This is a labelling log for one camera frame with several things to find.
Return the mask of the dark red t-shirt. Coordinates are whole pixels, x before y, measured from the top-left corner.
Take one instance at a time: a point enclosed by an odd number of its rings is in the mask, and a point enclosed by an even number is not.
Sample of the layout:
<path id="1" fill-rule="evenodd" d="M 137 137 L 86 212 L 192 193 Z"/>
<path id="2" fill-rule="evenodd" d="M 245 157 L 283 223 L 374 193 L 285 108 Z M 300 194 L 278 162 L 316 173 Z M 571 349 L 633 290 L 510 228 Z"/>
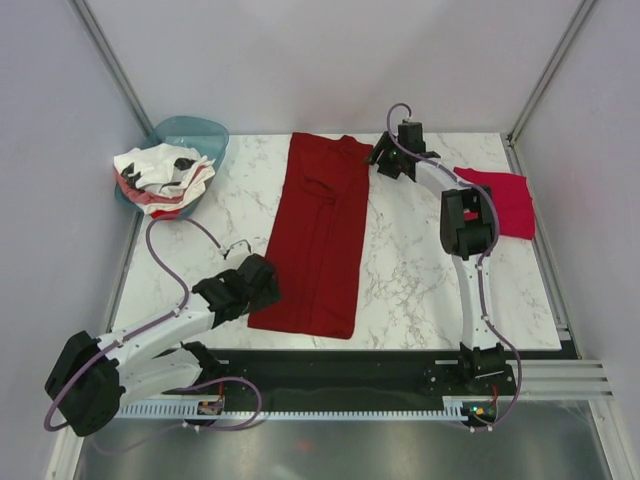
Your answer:
<path id="1" fill-rule="evenodd" d="M 281 291 L 253 329 L 347 340 L 355 330 L 372 148 L 351 136 L 293 133 L 266 251 Z"/>

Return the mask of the bright red t-shirt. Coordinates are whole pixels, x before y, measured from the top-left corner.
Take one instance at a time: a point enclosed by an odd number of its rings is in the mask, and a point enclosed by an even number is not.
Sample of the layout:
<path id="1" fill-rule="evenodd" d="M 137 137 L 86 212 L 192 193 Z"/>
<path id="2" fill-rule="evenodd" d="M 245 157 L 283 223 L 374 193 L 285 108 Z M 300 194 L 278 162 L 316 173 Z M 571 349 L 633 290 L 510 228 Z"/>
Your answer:
<path id="1" fill-rule="evenodd" d="M 461 167 L 455 167 L 454 172 L 469 183 L 491 189 L 502 235 L 529 241 L 534 239 L 534 203 L 524 176 Z"/>

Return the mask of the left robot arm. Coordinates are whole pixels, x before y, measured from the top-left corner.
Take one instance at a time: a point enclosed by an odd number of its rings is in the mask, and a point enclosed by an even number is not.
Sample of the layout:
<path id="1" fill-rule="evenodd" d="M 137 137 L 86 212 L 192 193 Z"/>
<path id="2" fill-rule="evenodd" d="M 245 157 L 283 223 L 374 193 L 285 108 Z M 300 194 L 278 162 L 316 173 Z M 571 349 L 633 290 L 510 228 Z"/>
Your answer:
<path id="1" fill-rule="evenodd" d="M 194 336 L 281 298 L 276 268 L 259 254 L 183 289 L 185 297 L 155 319 L 99 337 L 80 331 L 66 341 L 45 382 L 64 426 L 88 437 L 136 401 L 192 388 L 211 392 L 220 371 Z"/>

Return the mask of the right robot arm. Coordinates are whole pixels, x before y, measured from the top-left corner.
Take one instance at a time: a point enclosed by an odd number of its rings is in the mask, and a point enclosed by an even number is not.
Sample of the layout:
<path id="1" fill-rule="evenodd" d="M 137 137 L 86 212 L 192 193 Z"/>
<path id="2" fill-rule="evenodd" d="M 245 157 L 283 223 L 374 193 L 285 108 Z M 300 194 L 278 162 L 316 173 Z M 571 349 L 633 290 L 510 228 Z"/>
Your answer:
<path id="1" fill-rule="evenodd" d="M 490 189 L 444 166 L 427 149 L 419 122 L 405 120 L 395 134 L 385 131 L 366 162 L 392 179 L 405 175 L 440 199 L 440 243 L 455 267 L 463 314 L 457 377 L 465 391 L 483 392 L 506 372 L 504 345 L 492 323 L 490 255 L 499 220 Z"/>

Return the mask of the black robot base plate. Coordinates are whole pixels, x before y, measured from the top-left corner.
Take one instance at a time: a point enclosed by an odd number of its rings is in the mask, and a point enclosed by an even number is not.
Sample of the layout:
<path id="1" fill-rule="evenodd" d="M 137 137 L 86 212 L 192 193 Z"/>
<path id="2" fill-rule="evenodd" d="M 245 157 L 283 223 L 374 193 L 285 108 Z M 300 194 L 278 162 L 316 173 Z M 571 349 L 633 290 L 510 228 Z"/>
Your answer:
<path id="1" fill-rule="evenodd" d="M 446 397 L 505 399 L 516 391 L 512 368 L 467 381 L 451 351 L 206 350 L 201 380 L 242 377 L 262 410 L 428 410 Z"/>

